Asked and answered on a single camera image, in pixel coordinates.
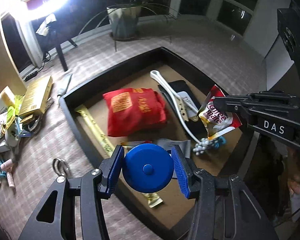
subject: blue disc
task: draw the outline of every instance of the blue disc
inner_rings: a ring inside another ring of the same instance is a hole
[[[170,182],[173,160],[162,147],[145,143],[130,150],[124,158],[122,174],[130,187],[142,193],[154,193]]]

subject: red and white packet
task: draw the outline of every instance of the red and white packet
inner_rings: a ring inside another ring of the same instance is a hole
[[[207,129],[209,140],[224,135],[242,125],[237,114],[219,112],[214,107],[213,100],[216,97],[225,97],[225,95],[217,85],[214,85],[198,112],[199,118]]]

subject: screw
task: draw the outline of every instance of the screw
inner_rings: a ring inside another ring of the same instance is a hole
[[[91,174],[92,175],[99,175],[101,173],[101,170],[99,170],[99,169],[93,169],[92,171],[91,171]]]
[[[196,173],[196,174],[204,174],[204,172],[205,172],[204,169],[200,169],[200,170],[196,171],[195,173]]]
[[[57,177],[57,182],[58,183],[62,183],[66,180],[66,178],[64,176],[60,176],[60,177]]]
[[[239,180],[239,177],[238,177],[238,175],[231,175],[231,176],[230,176],[230,179],[231,179],[232,181],[238,181],[238,180]]]

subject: red fabric bag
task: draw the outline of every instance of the red fabric bag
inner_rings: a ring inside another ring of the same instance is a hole
[[[108,136],[128,136],[141,129],[162,127],[165,101],[152,89],[124,88],[103,94],[108,114]]]

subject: plant pot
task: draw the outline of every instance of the plant pot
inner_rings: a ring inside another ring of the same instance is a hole
[[[107,11],[114,40],[130,40],[136,36],[141,6],[113,5]]]

